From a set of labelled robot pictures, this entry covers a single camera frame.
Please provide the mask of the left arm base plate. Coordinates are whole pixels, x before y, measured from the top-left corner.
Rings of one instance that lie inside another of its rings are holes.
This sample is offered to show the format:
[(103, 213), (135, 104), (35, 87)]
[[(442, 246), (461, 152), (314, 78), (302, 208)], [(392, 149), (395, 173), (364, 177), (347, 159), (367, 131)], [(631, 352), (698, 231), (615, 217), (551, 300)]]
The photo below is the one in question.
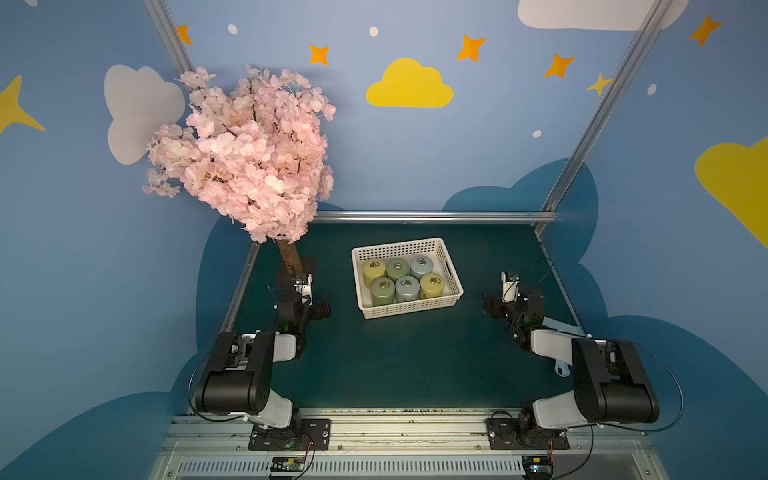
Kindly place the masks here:
[(262, 428), (254, 425), (249, 451), (327, 451), (332, 421), (327, 418), (301, 419), (288, 428)]

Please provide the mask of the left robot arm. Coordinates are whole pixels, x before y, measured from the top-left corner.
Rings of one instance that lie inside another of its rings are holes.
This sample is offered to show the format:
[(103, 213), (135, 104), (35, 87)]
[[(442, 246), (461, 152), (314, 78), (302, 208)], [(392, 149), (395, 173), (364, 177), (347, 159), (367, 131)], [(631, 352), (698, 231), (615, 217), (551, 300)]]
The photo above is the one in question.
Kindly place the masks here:
[(331, 301), (293, 292), (275, 309), (275, 324), (265, 330), (219, 334), (188, 382), (195, 415), (212, 423), (240, 419), (263, 430), (299, 431), (299, 408), (272, 389), (274, 365), (300, 358), (310, 322), (329, 317)]

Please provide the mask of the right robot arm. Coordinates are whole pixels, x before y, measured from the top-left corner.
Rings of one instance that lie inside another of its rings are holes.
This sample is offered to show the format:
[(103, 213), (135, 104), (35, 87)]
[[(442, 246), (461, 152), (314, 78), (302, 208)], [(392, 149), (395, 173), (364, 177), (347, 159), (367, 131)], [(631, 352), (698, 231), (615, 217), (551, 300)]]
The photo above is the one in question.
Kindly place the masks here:
[(510, 289), (484, 294), (483, 311), (508, 322), (511, 341), (549, 358), (572, 379), (572, 389), (525, 406), (518, 431), (556, 432), (597, 424), (652, 424), (660, 406), (635, 345), (576, 335), (544, 324), (543, 297)]

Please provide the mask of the light blue canister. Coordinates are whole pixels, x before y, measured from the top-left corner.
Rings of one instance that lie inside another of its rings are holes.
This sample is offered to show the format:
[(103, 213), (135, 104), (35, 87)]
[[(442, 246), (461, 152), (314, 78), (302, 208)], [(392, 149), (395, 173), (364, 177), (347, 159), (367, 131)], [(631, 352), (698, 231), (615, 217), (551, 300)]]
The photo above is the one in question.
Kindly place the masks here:
[(421, 279), (424, 275), (433, 272), (433, 261), (424, 255), (417, 255), (410, 260), (410, 275)]

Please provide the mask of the yellow canister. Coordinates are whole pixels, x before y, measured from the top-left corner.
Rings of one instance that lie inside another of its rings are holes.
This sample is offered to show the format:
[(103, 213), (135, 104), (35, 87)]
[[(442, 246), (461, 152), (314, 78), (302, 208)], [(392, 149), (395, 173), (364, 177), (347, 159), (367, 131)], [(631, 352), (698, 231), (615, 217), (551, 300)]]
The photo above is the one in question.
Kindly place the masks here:
[(420, 278), (420, 299), (439, 298), (445, 290), (445, 280), (436, 273), (427, 273)]

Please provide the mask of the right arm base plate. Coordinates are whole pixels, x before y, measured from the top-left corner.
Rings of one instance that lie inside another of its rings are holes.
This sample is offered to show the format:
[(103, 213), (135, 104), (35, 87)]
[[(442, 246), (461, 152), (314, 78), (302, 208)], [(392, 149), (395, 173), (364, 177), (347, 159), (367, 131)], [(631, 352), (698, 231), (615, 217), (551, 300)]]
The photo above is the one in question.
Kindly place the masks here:
[(485, 419), (486, 435), (492, 450), (569, 450), (567, 437), (559, 430), (535, 424), (518, 425), (518, 420), (502, 417)]

